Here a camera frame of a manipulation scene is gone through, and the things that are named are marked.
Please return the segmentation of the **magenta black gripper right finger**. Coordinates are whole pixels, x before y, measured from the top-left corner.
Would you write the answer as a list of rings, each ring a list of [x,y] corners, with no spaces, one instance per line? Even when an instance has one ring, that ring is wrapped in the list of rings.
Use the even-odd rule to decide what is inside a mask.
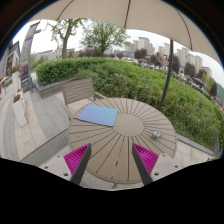
[[[152,183],[151,172],[158,160],[158,155],[136,143],[132,144],[132,155],[143,184]]]

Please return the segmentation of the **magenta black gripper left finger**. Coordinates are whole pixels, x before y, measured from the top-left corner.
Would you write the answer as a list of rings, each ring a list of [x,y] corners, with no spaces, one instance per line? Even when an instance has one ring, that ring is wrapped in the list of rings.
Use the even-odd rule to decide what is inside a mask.
[[[71,171],[71,182],[79,185],[91,156],[91,144],[86,144],[64,156],[65,162]]]

